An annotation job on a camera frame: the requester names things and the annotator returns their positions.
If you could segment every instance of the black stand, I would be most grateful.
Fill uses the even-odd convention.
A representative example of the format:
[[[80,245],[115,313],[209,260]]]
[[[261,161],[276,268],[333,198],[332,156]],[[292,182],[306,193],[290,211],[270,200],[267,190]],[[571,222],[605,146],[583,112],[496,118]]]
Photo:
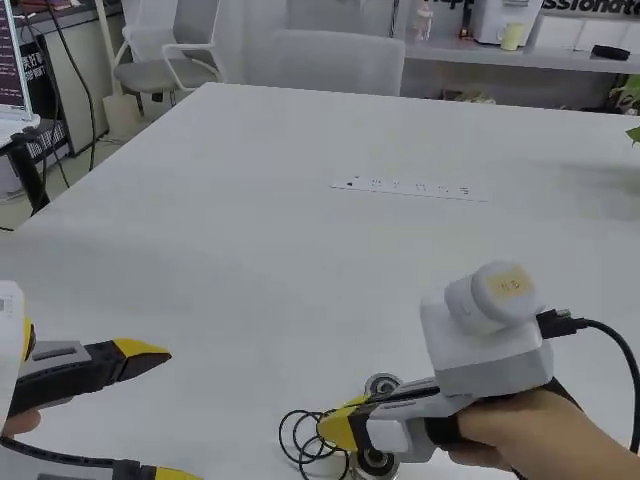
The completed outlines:
[[[38,138],[46,129],[47,126],[43,126],[42,124],[39,128],[25,128],[22,133],[12,135],[11,143],[0,149],[0,155],[7,155],[9,157],[9,161],[22,184],[22,188],[24,188],[29,198],[31,208],[33,209],[31,215],[35,215],[50,203],[49,196],[42,184],[42,177],[38,173],[27,148],[27,144],[34,142],[44,145],[45,142],[41,142]]]

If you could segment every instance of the power strip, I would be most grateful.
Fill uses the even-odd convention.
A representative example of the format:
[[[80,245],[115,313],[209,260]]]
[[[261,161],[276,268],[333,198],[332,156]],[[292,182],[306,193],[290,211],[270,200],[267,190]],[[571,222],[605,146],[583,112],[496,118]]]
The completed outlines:
[[[335,182],[331,188],[340,190],[357,190],[360,192],[393,193],[414,197],[444,198],[449,200],[466,200],[468,202],[488,202],[489,198],[475,188],[449,187],[446,185],[427,185],[426,183],[400,182],[398,180],[382,180],[377,178],[353,177],[346,182]]]

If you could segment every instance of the monitor screen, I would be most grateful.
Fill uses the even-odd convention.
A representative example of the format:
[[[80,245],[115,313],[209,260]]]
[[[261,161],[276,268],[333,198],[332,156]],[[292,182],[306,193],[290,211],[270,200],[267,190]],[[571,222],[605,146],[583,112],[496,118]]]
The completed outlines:
[[[0,0],[0,114],[30,115],[22,58],[8,0]]]

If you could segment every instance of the table surface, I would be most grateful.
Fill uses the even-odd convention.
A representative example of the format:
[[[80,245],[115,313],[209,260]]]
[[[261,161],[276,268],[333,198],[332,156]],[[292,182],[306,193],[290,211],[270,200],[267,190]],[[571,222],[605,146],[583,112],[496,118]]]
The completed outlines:
[[[14,234],[39,338],[117,336],[174,359],[44,414],[24,441],[205,478],[297,479],[277,426],[379,371],[432,374],[423,295],[493,259],[640,351],[640,149],[628,117],[206,85]],[[467,186],[487,203],[331,189],[354,175]],[[627,442],[608,338],[554,342],[556,373]],[[319,466],[329,471],[336,464]],[[513,478],[441,454],[403,479]]]

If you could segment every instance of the small bottle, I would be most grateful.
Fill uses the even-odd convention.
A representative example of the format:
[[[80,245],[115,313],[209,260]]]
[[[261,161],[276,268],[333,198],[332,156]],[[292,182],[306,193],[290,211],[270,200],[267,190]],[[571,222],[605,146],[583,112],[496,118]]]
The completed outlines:
[[[416,20],[414,24],[416,42],[426,42],[429,40],[432,22],[433,12],[429,8],[429,4],[424,1],[416,12]]]

